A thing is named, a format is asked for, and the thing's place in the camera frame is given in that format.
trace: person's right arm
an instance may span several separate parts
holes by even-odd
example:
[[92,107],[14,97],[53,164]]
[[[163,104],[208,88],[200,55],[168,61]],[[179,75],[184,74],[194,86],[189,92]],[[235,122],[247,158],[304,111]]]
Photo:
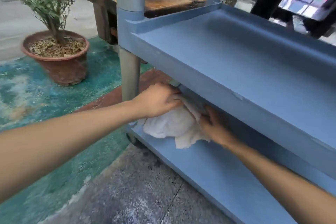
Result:
[[265,158],[239,141],[221,125],[216,111],[207,107],[210,117],[200,125],[216,143],[230,150],[299,224],[335,224],[336,198],[287,168]]

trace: towel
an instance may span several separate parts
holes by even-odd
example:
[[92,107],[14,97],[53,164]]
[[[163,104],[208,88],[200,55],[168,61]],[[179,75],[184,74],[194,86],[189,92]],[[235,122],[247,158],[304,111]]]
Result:
[[139,120],[143,131],[156,138],[175,137],[177,149],[188,148],[201,139],[210,141],[198,124],[201,114],[206,113],[202,104],[183,96],[175,98],[182,99],[184,105],[164,115]]

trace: green floor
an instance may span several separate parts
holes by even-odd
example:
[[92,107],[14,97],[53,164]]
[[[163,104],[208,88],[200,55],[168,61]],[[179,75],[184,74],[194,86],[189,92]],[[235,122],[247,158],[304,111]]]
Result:
[[[0,131],[61,116],[82,107],[121,84],[117,54],[99,38],[90,39],[89,74],[82,83],[62,87],[25,57],[0,66]],[[142,65],[141,72],[151,66]],[[0,205],[1,224],[36,224],[65,205],[110,165],[128,145],[118,129],[75,158]]]

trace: terracotta pot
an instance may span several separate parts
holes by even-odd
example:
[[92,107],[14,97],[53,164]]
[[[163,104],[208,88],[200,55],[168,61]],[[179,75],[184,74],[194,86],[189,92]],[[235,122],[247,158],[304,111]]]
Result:
[[[64,31],[66,36],[73,38],[82,38],[71,31]],[[35,59],[48,74],[48,76],[56,83],[62,86],[74,85],[80,83],[86,76],[86,53],[89,48],[89,42],[85,39],[86,47],[76,55],[60,58],[46,58],[33,54],[29,51],[31,43],[50,37],[49,31],[42,31],[26,37],[22,43],[21,50],[27,56]]]

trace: soil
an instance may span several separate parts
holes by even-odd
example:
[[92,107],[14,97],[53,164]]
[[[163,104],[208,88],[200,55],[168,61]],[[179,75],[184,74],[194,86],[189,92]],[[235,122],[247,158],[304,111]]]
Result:
[[64,37],[64,39],[64,46],[59,45],[52,37],[38,40],[29,46],[29,51],[41,57],[59,58],[76,55],[86,46],[85,40],[82,38]]

